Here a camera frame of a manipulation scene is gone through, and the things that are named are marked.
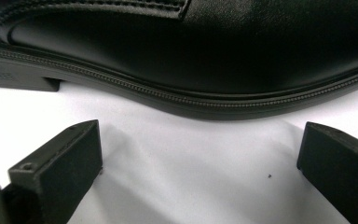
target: black plastic piece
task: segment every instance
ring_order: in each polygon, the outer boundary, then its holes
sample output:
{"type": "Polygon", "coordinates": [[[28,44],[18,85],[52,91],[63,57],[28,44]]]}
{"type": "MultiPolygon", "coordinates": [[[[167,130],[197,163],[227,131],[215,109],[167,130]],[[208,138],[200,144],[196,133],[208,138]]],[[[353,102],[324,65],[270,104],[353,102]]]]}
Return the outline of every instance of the black plastic piece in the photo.
{"type": "Polygon", "coordinates": [[[12,224],[66,223],[102,164],[98,121],[74,125],[9,169],[0,215],[12,224]]]}
{"type": "Polygon", "coordinates": [[[297,168],[352,224],[358,224],[358,139],[307,123],[297,168]]]}

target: shoe heel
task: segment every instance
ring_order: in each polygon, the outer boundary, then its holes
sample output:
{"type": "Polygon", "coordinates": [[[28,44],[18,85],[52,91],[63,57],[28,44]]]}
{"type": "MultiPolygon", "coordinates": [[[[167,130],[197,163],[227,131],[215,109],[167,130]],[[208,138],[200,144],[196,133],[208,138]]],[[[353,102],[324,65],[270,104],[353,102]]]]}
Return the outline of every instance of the shoe heel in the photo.
{"type": "Polygon", "coordinates": [[[47,71],[21,64],[0,62],[0,87],[32,90],[57,91],[60,81],[47,78],[47,71]]]}

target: stitching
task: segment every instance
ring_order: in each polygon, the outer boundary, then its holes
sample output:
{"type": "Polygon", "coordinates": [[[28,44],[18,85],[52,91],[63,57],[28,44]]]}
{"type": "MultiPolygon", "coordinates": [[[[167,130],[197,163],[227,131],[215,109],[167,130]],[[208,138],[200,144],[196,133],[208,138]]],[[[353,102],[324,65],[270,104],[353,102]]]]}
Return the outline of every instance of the stitching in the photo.
{"type": "Polygon", "coordinates": [[[115,7],[140,7],[156,10],[180,12],[186,1],[167,2],[167,0],[34,0],[31,2],[20,2],[5,9],[0,13],[1,26],[13,16],[38,9],[54,9],[68,5],[83,6],[115,6],[115,7]]]}
{"type": "Polygon", "coordinates": [[[133,91],[142,92],[142,93],[154,96],[154,97],[163,98],[165,100],[170,100],[170,101],[178,102],[181,104],[214,107],[214,108],[222,108],[223,107],[223,108],[227,108],[227,109],[236,109],[236,108],[238,109],[238,108],[245,108],[245,107],[246,108],[257,108],[257,107],[261,107],[261,106],[284,105],[287,103],[306,100],[306,99],[317,97],[319,95],[335,92],[339,89],[346,88],[352,84],[358,83],[358,77],[354,77],[354,78],[344,81],[342,83],[336,84],[332,87],[324,88],[319,91],[310,92],[310,93],[307,93],[307,94],[304,94],[301,96],[293,97],[293,96],[288,95],[288,96],[283,96],[282,97],[283,99],[280,99],[280,100],[267,99],[264,101],[260,101],[258,103],[215,103],[215,102],[206,103],[206,102],[202,102],[201,100],[199,100],[197,98],[193,98],[193,97],[186,97],[186,96],[180,97],[180,96],[173,95],[172,93],[148,89],[148,88],[145,88],[145,87],[142,87],[139,85],[132,84],[125,80],[120,80],[115,77],[110,77],[109,75],[107,75],[103,72],[92,71],[90,69],[81,68],[78,66],[71,65],[69,63],[60,63],[60,62],[52,61],[50,59],[39,58],[39,57],[35,57],[35,56],[23,54],[23,53],[10,52],[10,51],[6,51],[6,50],[0,50],[0,58],[17,59],[17,60],[21,60],[23,62],[39,63],[39,64],[46,65],[46,66],[52,66],[55,68],[64,69],[66,71],[74,72],[79,75],[87,75],[89,77],[95,77],[95,78],[98,78],[98,79],[101,79],[104,81],[111,82],[121,88],[128,88],[133,91]]]}

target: screw hole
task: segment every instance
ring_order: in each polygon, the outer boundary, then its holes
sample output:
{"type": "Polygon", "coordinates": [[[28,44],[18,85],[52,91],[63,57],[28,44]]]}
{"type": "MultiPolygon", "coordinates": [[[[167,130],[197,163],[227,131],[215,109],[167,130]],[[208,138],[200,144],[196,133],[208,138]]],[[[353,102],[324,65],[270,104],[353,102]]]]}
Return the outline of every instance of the screw hole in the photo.
{"type": "Polygon", "coordinates": [[[30,171],[34,168],[34,165],[32,163],[28,162],[28,163],[23,164],[20,168],[22,170],[30,171]]]}

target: welt stitching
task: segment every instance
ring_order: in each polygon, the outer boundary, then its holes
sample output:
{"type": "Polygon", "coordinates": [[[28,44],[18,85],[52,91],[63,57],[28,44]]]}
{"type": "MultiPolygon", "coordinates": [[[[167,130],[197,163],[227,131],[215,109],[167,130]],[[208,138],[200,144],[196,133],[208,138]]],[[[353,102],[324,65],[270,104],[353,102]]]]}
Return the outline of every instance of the welt stitching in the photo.
{"type": "Polygon", "coordinates": [[[67,2],[61,2],[61,0],[47,0],[47,1],[32,1],[21,2],[14,5],[0,14],[0,28],[5,22],[12,16],[16,16],[21,13],[25,13],[32,10],[43,9],[45,7],[60,7],[65,5],[89,5],[89,6],[124,6],[124,7],[143,7],[152,8],[165,11],[180,11],[185,5],[185,1],[181,2],[165,2],[162,0],[111,0],[111,1],[99,1],[99,0],[72,0],[67,2]]]}
{"type": "Polygon", "coordinates": [[[0,50],[0,57],[8,58],[8,59],[14,58],[14,59],[18,59],[18,60],[21,60],[24,62],[33,62],[33,63],[39,63],[42,65],[52,66],[52,67],[56,67],[56,68],[61,68],[61,69],[75,72],[75,73],[78,73],[81,75],[88,75],[90,77],[96,77],[96,78],[99,78],[99,79],[102,79],[105,81],[109,81],[109,82],[116,84],[118,86],[121,86],[121,87],[129,88],[134,91],[139,91],[139,92],[143,92],[143,93],[146,93],[149,95],[157,96],[157,97],[160,97],[160,98],[163,98],[166,100],[171,100],[171,101],[175,101],[175,102],[179,102],[179,103],[183,103],[183,104],[190,104],[190,105],[197,105],[197,106],[208,106],[208,107],[241,108],[241,107],[260,107],[260,106],[281,105],[281,104],[287,104],[287,103],[291,103],[291,102],[306,100],[306,99],[313,98],[313,97],[316,97],[316,96],[319,96],[322,94],[334,92],[341,88],[349,87],[350,85],[358,82],[358,77],[354,77],[353,79],[350,79],[348,81],[334,85],[329,88],[325,88],[320,91],[314,91],[314,92],[307,93],[307,94],[304,94],[302,96],[297,96],[297,97],[284,96],[285,99],[280,99],[280,100],[267,99],[266,101],[262,101],[259,103],[245,103],[245,104],[244,103],[220,103],[219,104],[219,103],[213,103],[213,102],[205,103],[205,102],[201,102],[200,100],[197,100],[197,99],[186,99],[186,97],[178,97],[178,96],[174,96],[172,94],[165,93],[165,92],[153,91],[153,90],[150,90],[150,89],[138,86],[138,85],[131,84],[126,81],[119,80],[114,77],[104,75],[103,73],[93,72],[89,69],[73,66],[69,63],[59,63],[59,62],[55,62],[55,61],[52,61],[49,59],[37,58],[34,56],[17,53],[17,52],[14,53],[14,52],[5,51],[5,50],[0,50]]]}

